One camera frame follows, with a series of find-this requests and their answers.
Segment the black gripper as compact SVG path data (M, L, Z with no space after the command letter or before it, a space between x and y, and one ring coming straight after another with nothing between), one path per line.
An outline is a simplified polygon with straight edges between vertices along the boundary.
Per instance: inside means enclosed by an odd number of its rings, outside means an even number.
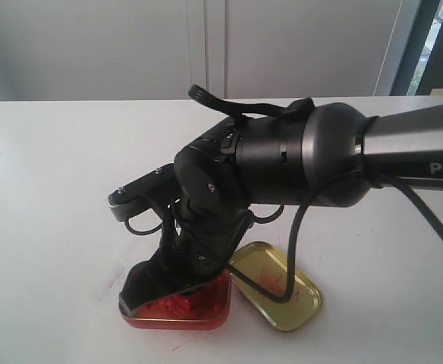
M249 209L217 215L187 202L173 204L162 222L159 248L127 275L118 295L121 314L138 315L150 303L213 281L252 226Z

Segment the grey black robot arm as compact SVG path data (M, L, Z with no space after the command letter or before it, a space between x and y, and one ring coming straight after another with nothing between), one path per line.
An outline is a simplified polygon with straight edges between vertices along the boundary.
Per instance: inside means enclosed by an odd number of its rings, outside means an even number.
M283 293L294 290L295 250L310 206L349 207L372 188L401 191L443 242L443 224L417 189L443 190L443 105L367 117L340 102L301 99L286 107L223 100L208 106L223 121L186 145L174 161L118 188L109 198L119 222L153 210L159 248L131 269L119 308L134 317L143 306L195 290L229 269L230 259L258 217L253 204L278 211L296 206L288 241Z

